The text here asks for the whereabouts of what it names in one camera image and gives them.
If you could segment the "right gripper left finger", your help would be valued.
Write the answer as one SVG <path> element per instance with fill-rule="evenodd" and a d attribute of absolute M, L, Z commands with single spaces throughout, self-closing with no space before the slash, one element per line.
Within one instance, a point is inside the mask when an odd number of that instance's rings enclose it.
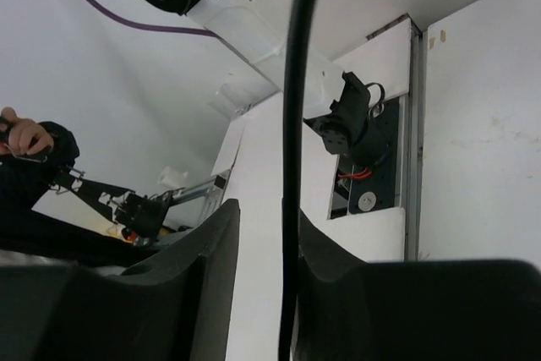
<path fill-rule="evenodd" d="M 223 360 L 239 203 L 118 276 L 80 266 L 1 270 L 4 360 Z"/>

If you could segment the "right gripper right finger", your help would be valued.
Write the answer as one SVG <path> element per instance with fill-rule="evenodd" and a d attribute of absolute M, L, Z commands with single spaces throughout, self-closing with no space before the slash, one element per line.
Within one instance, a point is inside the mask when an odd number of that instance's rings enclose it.
<path fill-rule="evenodd" d="M 303 218 L 296 360 L 537 360 L 540 273 L 520 260 L 369 263 Z"/>

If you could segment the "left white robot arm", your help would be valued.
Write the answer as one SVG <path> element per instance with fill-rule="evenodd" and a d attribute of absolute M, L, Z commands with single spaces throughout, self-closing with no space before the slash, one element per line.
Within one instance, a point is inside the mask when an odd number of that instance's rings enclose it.
<path fill-rule="evenodd" d="M 145 0 L 165 12 L 185 15 L 215 34 L 273 85 L 281 88 L 286 67 L 287 27 L 269 0 Z M 332 155 L 362 169 L 379 166 L 391 153 L 377 129 L 369 85 L 354 73 L 308 52 L 303 120 Z"/>

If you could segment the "operator hand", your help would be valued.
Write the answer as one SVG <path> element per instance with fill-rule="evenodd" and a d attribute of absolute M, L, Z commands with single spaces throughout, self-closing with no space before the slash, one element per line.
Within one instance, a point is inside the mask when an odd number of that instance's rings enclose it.
<path fill-rule="evenodd" d="M 1 143 L 2 155 L 33 156 L 54 147 L 54 139 L 44 127 L 29 118 L 20 118 L 12 107 L 5 107 L 1 117 L 12 124 L 8 142 Z"/>

